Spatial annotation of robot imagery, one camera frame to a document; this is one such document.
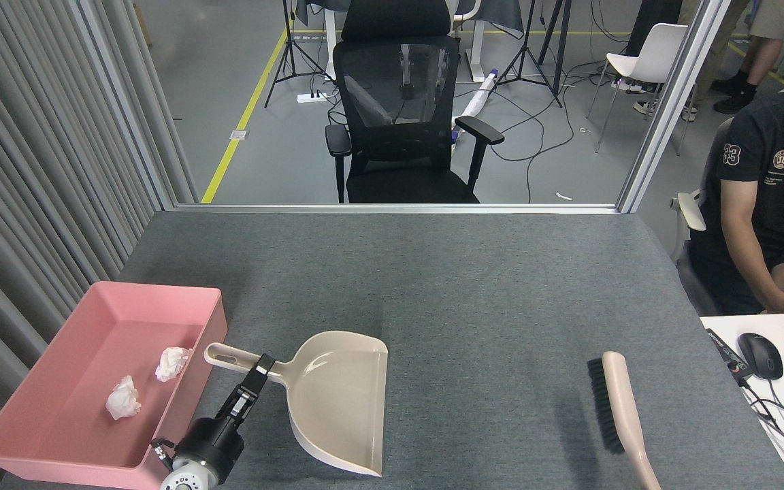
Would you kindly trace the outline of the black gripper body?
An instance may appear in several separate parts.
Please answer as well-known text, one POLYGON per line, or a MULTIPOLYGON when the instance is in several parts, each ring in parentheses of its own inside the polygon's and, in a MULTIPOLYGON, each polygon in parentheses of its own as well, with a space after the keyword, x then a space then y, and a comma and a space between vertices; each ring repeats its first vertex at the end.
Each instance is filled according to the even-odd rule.
POLYGON ((204 462, 216 478, 227 478, 244 450, 238 429, 243 421, 220 416, 203 416, 190 425, 175 447, 174 469, 187 462, 204 462))

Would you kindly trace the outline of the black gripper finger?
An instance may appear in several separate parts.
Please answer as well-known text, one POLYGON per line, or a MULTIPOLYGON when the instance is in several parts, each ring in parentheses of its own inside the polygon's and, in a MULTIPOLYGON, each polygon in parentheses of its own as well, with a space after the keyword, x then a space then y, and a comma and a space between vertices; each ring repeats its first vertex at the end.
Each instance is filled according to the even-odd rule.
POLYGON ((267 382, 268 372, 275 363, 276 360, 270 355, 261 355, 258 362, 246 373, 243 381, 231 391, 214 418, 218 436, 236 432, 245 421, 267 382))

